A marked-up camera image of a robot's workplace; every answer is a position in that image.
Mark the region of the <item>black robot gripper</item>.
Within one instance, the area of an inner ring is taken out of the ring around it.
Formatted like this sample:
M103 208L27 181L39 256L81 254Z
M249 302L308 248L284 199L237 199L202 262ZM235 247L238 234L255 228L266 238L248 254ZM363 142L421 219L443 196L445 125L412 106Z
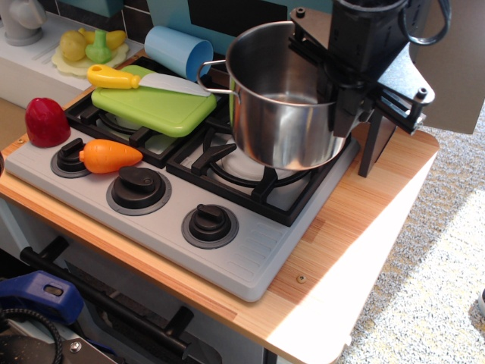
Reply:
M335 105L333 135L347 137L374 111L407 133L435 92L410 56L406 1L334 1L330 19L295 8L290 48L318 67L318 95Z

